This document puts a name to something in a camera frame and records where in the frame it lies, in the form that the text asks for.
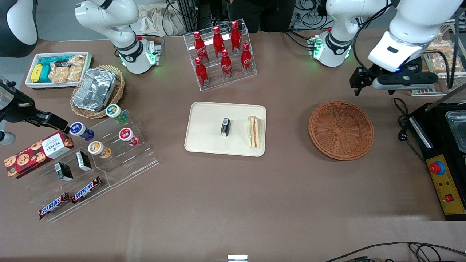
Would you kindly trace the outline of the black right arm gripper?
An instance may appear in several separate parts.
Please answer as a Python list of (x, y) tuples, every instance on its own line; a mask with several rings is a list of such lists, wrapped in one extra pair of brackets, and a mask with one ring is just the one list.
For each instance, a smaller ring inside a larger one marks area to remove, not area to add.
[(15, 88), (15, 84), (1, 82), (1, 120), (10, 123), (25, 121), (37, 127), (69, 133), (68, 121), (50, 112), (37, 111), (34, 100)]

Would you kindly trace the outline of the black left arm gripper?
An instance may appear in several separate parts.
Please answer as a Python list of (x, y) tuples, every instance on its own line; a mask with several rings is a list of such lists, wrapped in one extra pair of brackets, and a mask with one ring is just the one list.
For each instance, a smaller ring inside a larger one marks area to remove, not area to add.
[[(402, 77), (403, 75), (410, 75), (413, 73), (421, 73), (422, 62), (420, 59), (414, 59), (413, 61), (404, 62), (402, 65), (396, 68), (395, 72), (391, 72), (382, 68), (381, 66), (374, 63), (374, 74), (379, 77)], [(376, 78), (371, 72), (368, 72), (363, 67), (356, 67), (353, 74), (349, 79), (349, 84), (354, 90), (355, 96), (359, 96), (362, 89), (366, 86), (372, 85), (373, 80)]]

